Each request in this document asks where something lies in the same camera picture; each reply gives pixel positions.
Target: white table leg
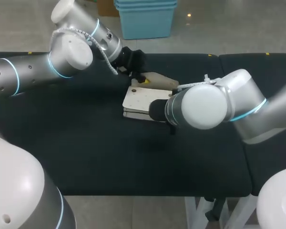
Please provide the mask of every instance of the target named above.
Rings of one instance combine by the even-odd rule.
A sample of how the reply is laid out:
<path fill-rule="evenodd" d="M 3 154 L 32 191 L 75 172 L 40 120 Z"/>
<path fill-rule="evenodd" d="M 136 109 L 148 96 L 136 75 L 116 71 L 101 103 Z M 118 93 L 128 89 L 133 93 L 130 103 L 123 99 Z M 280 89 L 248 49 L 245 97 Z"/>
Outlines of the white table leg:
<path fill-rule="evenodd" d="M 196 215 L 196 201 L 195 197 L 184 197 L 185 211 L 187 220 L 187 229 L 191 229 Z"/>
<path fill-rule="evenodd" d="M 222 209 L 222 212 L 221 212 L 220 218 L 219 218 L 220 229 L 225 228 L 229 218 L 230 218 L 230 212 L 229 212 L 228 202 L 227 202 L 227 200 L 225 200 L 225 204 L 223 206 L 223 209 Z"/>
<path fill-rule="evenodd" d="M 212 210 L 213 206 L 214 202 L 206 201 L 205 198 L 201 197 L 190 229 L 205 229 L 209 222 L 205 213 Z"/>
<path fill-rule="evenodd" d="M 249 195 L 240 198 L 225 229 L 243 229 L 248 219 L 256 209 L 257 197 Z"/>

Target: black foam mat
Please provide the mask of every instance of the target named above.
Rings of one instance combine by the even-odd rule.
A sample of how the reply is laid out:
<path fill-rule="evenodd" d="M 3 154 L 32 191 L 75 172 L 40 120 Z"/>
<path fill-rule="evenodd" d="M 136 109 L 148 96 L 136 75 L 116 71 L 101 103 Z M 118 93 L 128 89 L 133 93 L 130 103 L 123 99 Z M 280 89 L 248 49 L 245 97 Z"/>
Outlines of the black foam mat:
<path fill-rule="evenodd" d="M 0 57 L 25 53 L 0 53 Z M 216 56 L 148 54 L 147 70 L 180 83 L 222 77 Z M 127 119 L 129 86 L 95 60 L 66 80 L 0 99 L 0 131 L 33 154 L 65 195 L 243 197 L 252 190 L 231 124 L 183 129 Z"/>
<path fill-rule="evenodd" d="M 286 84 L 286 53 L 248 53 L 219 56 L 225 74 L 246 69 L 266 98 Z M 253 192 L 275 173 L 286 169 L 286 130 L 256 145 L 244 145 L 252 176 Z"/>

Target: concrete floor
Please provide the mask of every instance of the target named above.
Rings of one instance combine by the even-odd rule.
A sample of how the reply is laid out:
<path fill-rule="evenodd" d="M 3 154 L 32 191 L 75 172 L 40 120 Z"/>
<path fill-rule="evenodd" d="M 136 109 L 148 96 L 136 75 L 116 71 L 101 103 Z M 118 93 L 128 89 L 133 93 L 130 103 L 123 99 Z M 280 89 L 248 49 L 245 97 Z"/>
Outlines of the concrete floor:
<path fill-rule="evenodd" d="M 48 51 L 56 2 L 0 0 L 0 51 Z M 101 21 L 123 37 L 118 18 Z M 179 0 L 171 37 L 123 43 L 146 53 L 286 52 L 286 0 Z M 66 198 L 78 229 L 186 229 L 183 198 Z"/>

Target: blue crate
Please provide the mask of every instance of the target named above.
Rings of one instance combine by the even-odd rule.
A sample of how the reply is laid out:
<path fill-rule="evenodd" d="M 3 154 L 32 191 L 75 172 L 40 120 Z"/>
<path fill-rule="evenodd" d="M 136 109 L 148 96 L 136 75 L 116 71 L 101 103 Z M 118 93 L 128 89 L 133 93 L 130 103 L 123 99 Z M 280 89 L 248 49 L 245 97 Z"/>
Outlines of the blue crate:
<path fill-rule="evenodd" d="M 169 1 L 169 0 L 119 0 L 119 2 L 128 2 L 128 3 L 136 3 L 136 2 L 162 2 L 162 1 Z"/>
<path fill-rule="evenodd" d="M 170 6 L 177 3 L 177 0 L 172 1 L 161 1 L 161 2 L 144 2 L 144 1 L 138 1 L 136 3 L 124 3 L 116 0 L 114 2 L 116 7 L 119 8 L 138 8 L 138 7 L 158 7 L 158 6 Z"/>
<path fill-rule="evenodd" d="M 177 4 L 160 7 L 120 8 L 124 39 L 149 39 L 168 37 Z"/>

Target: robotic arm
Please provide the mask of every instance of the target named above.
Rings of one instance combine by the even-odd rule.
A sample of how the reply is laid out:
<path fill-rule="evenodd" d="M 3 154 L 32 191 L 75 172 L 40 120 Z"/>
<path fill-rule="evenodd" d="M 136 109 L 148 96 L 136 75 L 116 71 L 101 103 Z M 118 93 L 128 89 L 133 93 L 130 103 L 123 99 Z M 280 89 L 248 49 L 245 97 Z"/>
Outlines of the robotic arm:
<path fill-rule="evenodd" d="M 102 53 L 115 74 L 118 74 L 116 68 L 123 66 L 138 81 L 145 80 L 140 74 L 144 53 L 123 48 L 121 40 L 75 0 L 61 0 L 51 19 L 58 29 L 53 33 L 49 53 L 0 58 L 0 96 L 16 95 L 38 85 L 71 78 L 91 65 L 92 53 L 97 57 Z"/>
<path fill-rule="evenodd" d="M 143 52 L 123 48 L 118 37 L 74 0 L 61 0 L 51 18 L 58 29 L 49 53 L 0 58 L 0 96 L 71 78 L 91 65 L 96 49 L 115 74 L 115 68 L 125 67 L 145 80 L 140 75 Z M 76 229 L 70 206 L 38 160 L 2 138 L 0 229 Z"/>
<path fill-rule="evenodd" d="M 154 119 L 166 119 L 172 126 L 210 129 L 221 122 L 233 122 L 247 144 L 263 142 L 286 129 L 286 86 L 266 99 L 243 69 L 212 83 L 187 88 L 165 103 L 155 101 L 150 114 L 162 104 L 165 116 Z"/>

